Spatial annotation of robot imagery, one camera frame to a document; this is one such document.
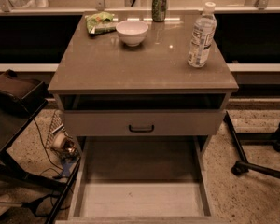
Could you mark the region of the clear plastic water bottle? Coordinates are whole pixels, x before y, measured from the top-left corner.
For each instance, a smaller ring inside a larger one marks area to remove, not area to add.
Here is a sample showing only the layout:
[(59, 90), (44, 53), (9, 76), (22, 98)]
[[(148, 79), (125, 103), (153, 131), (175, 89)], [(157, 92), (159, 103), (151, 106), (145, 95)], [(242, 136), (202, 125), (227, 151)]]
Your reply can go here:
[(194, 22), (189, 44), (188, 64), (195, 68), (205, 66), (217, 28), (215, 18), (216, 4), (206, 2), (203, 13)]

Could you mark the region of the grey drawer cabinet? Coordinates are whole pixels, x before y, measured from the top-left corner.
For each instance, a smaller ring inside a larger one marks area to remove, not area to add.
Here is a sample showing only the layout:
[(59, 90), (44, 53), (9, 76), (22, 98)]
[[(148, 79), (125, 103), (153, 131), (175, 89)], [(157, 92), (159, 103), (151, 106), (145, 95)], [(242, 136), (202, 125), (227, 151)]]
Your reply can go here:
[[(196, 18), (174, 11), (164, 22), (152, 22), (146, 39), (133, 48), (113, 33), (90, 37), (79, 23), (49, 92), (61, 112), (225, 112), (238, 85), (218, 48), (211, 48), (202, 68), (187, 63)], [(213, 135), (98, 137), (195, 139), (205, 148)]]

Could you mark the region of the closed upper drawer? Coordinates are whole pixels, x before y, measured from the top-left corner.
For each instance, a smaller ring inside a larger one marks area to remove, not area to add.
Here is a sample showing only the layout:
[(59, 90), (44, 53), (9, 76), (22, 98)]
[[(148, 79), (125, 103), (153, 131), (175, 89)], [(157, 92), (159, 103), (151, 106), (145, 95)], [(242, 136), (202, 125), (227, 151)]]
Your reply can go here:
[[(225, 116), (218, 112), (87, 112), (64, 111), (61, 118), (73, 136), (190, 136), (213, 135)], [(154, 125), (152, 133), (131, 133), (129, 125)]]

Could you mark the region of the open lower drawer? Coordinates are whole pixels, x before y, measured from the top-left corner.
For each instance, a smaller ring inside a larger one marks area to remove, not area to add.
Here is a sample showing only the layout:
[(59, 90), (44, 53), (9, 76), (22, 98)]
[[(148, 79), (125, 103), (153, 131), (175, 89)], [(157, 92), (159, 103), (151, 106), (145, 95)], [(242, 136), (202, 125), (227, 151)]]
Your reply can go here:
[(56, 224), (228, 224), (215, 217), (195, 139), (88, 140)]

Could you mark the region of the white ceramic bowl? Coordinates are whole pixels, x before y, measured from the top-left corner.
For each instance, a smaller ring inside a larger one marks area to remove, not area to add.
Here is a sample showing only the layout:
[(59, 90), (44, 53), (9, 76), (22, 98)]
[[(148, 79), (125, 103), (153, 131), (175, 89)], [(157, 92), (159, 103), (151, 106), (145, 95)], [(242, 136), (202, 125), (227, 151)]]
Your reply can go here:
[(121, 21), (116, 25), (116, 31), (120, 41), (135, 47), (147, 37), (148, 25), (143, 21)]

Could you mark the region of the green snack bag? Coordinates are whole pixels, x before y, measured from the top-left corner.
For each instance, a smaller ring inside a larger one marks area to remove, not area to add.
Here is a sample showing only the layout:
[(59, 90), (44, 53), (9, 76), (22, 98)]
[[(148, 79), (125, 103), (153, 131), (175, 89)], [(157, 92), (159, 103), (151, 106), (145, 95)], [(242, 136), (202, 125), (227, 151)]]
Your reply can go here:
[(116, 30), (114, 15), (108, 12), (85, 16), (86, 27), (90, 35), (100, 35)]

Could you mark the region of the green soda can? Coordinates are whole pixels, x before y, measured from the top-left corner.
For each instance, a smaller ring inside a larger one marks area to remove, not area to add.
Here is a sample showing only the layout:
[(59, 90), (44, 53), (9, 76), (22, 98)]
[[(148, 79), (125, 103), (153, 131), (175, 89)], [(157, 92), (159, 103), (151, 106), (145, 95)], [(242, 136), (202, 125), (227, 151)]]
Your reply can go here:
[(152, 20), (162, 22), (166, 16), (167, 0), (152, 0)]

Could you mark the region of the black box on table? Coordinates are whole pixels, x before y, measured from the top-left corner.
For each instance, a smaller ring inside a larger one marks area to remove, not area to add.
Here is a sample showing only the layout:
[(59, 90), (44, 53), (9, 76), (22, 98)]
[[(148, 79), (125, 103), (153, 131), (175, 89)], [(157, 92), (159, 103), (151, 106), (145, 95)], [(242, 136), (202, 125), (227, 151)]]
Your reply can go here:
[(20, 78), (10, 69), (0, 75), (0, 107), (10, 114), (33, 114), (47, 93), (43, 81)]

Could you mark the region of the black side table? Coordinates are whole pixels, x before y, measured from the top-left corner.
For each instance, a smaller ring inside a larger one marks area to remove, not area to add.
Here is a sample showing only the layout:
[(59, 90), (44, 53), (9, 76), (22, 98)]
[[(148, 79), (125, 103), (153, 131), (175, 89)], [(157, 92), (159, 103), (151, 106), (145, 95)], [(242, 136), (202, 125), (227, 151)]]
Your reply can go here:
[(53, 205), (45, 221), (45, 224), (55, 224), (55, 218), (62, 209), (63, 201), (76, 180), (80, 159), (77, 159), (74, 169), (70, 173), (67, 181), (60, 182), (25, 171), (7, 153), (7, 149), (12, 146), (13, 142), (34, 120), (47, 103), (47, 100), (42, 101), (35, 112), (30, 113), (27, 117), (10, 115), (0, 108), (0, 179), (11, 181), (12, 183), (17, 183), (25, 187), (37, 186), (52, 190), (53, 192), (57, 191), (57, 194), (49, 194), (49, 197), (56, 198), (56, 203)]

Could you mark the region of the black office chair base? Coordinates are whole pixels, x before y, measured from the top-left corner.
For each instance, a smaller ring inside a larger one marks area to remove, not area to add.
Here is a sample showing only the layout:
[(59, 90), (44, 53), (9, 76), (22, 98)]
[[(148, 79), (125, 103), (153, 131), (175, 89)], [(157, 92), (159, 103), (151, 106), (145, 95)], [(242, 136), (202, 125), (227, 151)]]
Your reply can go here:
[(239, 176), (252, 170), (280, 179), (280, 171), (250, 162), (244, 150), (244, 146), (271, 147), (274, 151), (280, 152), (280, 122), (277, 129), (272, 133), (238, 133), (233, 126), (229, 113), (226, 113), (224, 122), (228, 126), (232, 142), (239, 156), (239, 160), (232, 166), (231, 172)]

